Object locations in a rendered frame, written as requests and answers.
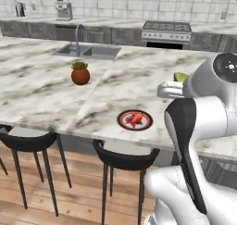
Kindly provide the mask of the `grey double sink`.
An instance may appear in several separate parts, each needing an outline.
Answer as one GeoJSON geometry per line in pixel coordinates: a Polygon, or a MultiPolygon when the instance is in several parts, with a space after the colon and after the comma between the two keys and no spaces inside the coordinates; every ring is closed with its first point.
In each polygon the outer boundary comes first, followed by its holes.
{"type": "Polygon", "coordinates": [[[114,60],[120,47],[104,44],[67,44],[56,50],[56,56],[85,57],[101,60],[114,60]]]}

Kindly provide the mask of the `dark dishwasher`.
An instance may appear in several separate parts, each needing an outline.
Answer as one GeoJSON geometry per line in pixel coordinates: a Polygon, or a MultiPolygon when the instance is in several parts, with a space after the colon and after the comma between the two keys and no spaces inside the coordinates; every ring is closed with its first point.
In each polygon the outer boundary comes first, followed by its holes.
{"type": "Polygon", "coordinates": [[[75,42],[76,25],[56,25],[56,38],[60,41],[75,42]]]}

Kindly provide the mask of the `orange red fish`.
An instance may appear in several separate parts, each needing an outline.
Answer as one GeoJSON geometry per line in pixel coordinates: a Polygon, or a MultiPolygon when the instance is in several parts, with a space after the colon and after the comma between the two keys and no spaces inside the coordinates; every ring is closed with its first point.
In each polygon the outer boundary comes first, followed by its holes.
{"type": "Polygon", "coordinates": [[[132,115],[129,123],[132,125],[132,127],[135,127],[136,123],[141,123],[143,119],[143,114],[142,113],[135,113],[132,115]]]}

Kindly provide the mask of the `green lemon wedge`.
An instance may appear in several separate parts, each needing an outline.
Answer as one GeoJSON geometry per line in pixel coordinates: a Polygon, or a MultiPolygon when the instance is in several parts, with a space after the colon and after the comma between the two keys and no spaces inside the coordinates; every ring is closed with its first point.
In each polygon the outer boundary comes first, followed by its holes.
{"type": "Polygon", "coordinates": [[[173,80],[177,82],[185,82],[187,78],[188,78],[188,75],[182,72],[175,72],[173,74],[173,80]]]}

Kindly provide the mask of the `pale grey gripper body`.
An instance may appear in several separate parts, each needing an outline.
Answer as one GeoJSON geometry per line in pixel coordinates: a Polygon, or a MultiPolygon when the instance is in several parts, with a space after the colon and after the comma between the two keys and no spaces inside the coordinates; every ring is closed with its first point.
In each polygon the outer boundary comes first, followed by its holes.
{"type": "Polygon", "coordinates": [[[183,83],[178,81],[163,81],[157,87],[157,96],[161,98],[183,98],[183,83]]]}

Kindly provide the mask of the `silver coffee machine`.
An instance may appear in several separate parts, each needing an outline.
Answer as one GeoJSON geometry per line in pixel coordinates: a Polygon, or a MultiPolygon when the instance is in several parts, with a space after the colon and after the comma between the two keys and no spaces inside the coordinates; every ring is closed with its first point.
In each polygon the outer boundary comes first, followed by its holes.
{"type": "Polygon", "coordinates": [[[71,3],[57,0],[55,2],[55,9],[57,11],[57,20],[69,21],[73,19],[71,3]]]}

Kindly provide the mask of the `silver stove with oven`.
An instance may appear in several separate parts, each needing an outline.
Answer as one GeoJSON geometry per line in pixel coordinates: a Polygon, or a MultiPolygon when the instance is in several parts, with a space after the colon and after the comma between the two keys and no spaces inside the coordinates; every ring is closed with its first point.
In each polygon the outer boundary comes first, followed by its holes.
{"type": "Polygon", "coordinates": [[[182,49],[190,43],[192,29],[187,22],[147,20],[142,41],[147,47],[182,49]]]}

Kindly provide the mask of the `dark grey lower cupboards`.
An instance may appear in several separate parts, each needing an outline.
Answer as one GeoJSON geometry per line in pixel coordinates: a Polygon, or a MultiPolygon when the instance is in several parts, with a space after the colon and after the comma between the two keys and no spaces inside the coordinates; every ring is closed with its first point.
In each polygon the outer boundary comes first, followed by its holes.
{"type": "MultiPolygon", "coordinates": [[[[57,40],[56,25],[67,24],[0,20],[0,30],[4,36],[8,37],[57,40]]],[[[145,42],[142,41],[141,29],[107,26],[84,26],[84,28],[86,31],[85,38],[80,42],[145,46],[145,42]]]]}
{"type": "Polygon", "coordinates": [[[190,49],[237,54],[237,34],[192,33],[190,49]]]}

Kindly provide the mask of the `grey curved tap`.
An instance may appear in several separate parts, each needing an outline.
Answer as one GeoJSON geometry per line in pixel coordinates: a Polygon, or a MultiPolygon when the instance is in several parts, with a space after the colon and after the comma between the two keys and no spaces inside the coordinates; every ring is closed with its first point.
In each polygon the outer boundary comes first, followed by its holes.
{"type": "Polygon", "coordinates": [[[81,56],[81,48],[79,45],[79,37],[81,37],[82,40],[85,38],[85,28],[82,24],[78,24],[75,30],[75,42],[76,42],[76,54],[77,56],[81,56]]]}

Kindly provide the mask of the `black bar stool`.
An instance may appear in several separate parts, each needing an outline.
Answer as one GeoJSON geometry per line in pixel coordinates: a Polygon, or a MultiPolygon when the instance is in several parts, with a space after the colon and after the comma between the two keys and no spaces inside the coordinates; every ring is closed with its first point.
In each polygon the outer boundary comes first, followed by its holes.
{"type": "Polygon", "coordinates": [[[47,179],[49,183],[50,193],[51,193],[53,204],[54,204],[55,213],[56,213],[56,216],[58,216],[56,194],[55,194],[53,178],[52,178],[48,154],[47,154],[47,149],[54,142],[57,142],[57,146],[61,155],[61,159],[62,159],[62,163],[64,166],[64,170],[66,173],[69,187],[72,187],[70,176],[69,176],[68,165],[67,165],[67,161],[65,158],[65,154],[63,151],[63,146],[62,146],[59,134],[55,132],[37,131],[37,130],[31,130],[31,132],[28,132],[27,129],[20,128],[20,127],[14,127],[14,128],[7,127],[7,130],[8,130],[8,133],[0,132],[0,141],[2,141],[4,145],[8,147],[12,152],[16,172],[18,175],[19,188],[21,191],[24,207],[28,208],[26,194],[25,194],[24,185],[23,185],[23,179],[21,176],[18,152],[33,153],[41,181],[44,181],[41,165],[40,165],[39,158],[37,155],[38,152],[41,152],[44,158],[44,166],[45,166],[46,175],[47,175],[47,179]]]}
{"type": "Polygon", "coordinates": [[[141,225],[143,200],[144,200],[144,175],[146,170],[150,168],[157,158],[160,150],[153,149],[147,155],[135,156],[128,154],[121,154],[106,149],[106,143],[102,140],[93,140],[94,149],[104,164],[103,171],[103,193],[102,193],[102,218],[101,225],[105,225],[106,217],[106,189],[109,189],[110,194],[113,194],[113,175],[114,169],[123,169],[129,171],[140,172],[139,185],[139,205],[138,205],[138,225],[141,225]]]}

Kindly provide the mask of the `round black red plate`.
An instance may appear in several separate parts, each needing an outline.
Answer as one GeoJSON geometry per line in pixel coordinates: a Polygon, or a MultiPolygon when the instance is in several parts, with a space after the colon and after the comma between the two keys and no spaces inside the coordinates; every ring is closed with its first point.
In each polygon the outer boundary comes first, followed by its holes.
{"type": "Polygon", "coordinates": [[[137,109],[130,109],[121,112],[117,117],[117,123],[120,127],[128,131],[144,131],[149,129],[153,125],[153,118],[146,112],[137,109]],[[135,127],[130,125],[129,121],[133,114],[142,113],[143,119],[141,123],[136,123],[135,127]]]}

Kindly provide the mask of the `brown pot with green plant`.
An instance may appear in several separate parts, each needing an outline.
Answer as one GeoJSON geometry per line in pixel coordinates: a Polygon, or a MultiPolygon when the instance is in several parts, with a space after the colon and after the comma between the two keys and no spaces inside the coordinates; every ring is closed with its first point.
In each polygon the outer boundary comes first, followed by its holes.
{"type": "Polygon", "coordinates": [[[74,62],[71,66],[71,79],[77,85],[85,85],[90,80],[90,72],[87,69],[88,64],[85,62],[74,62]]]}

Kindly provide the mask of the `dark toaster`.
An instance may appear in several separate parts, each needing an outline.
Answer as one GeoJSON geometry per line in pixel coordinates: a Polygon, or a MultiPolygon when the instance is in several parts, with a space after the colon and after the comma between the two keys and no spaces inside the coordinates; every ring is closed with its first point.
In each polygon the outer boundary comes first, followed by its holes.
{"type": "Polygon", "coordinates": [[[18,17],[24,17],[25,16],[25,10],[24,5],[21,2],[17,2],[15,4],[16,14],[18,17]]]}

